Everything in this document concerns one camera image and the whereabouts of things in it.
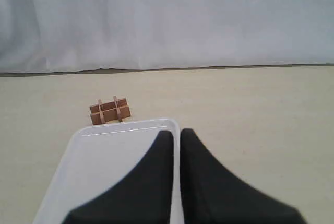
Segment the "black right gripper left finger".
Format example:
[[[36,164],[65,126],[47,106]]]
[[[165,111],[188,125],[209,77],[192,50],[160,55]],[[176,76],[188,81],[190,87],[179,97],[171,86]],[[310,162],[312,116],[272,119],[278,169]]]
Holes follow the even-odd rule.
[[[116,185],[71,210],[64,223],[169,223],[174,141],[160,131],[136,166]]]

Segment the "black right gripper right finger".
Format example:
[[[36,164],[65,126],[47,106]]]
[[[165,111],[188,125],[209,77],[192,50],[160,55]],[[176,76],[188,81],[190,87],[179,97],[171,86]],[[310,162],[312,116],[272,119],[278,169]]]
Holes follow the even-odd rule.
[[[300,212],[239,179],[195,131],[180,136],[180,186],[185,223],[300,223]]]

